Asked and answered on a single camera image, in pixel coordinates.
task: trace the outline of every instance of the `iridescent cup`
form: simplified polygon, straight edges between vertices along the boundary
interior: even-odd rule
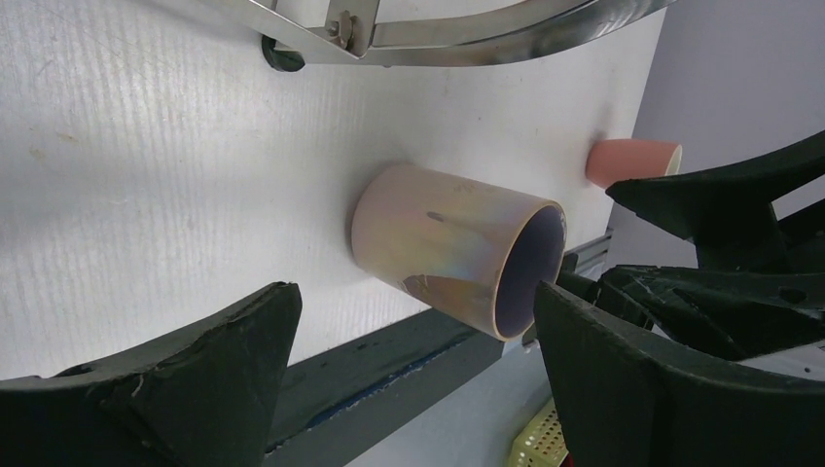
[[[352,219],[362,269],[501,341],[533,323],[555,282],[566,225],[557,203],[414,165],[376,178]]]

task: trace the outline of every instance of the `small pink cup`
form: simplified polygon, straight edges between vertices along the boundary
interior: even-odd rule
[[[609,139],[591,148],[585,175],[607,190],[616,182],[679,173],[682,145],[644,139]]]

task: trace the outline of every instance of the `screw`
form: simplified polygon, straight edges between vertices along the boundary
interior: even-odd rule
[[[337,21],[329,20],[327,21],[327,25],[324,27],[324,30],[327,31],[327,34],[329,34],[330,37],[336,37],[341,31],[341,24]]]

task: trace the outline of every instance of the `yellow basket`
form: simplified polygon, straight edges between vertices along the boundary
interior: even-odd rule
[[[556,402],[551,399],[513,441],[507,467],[559,467],[567,454]]]

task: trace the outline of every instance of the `gray wall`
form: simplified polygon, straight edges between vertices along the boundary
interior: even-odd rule
[[[680,0],[667,11],[634,136],[678,141],[682,172],[763,155],[825,129],[825,1]],[[774,203],[784,217],[819,179]],[[617,206],[608,266],[695,266],[691,245]]]

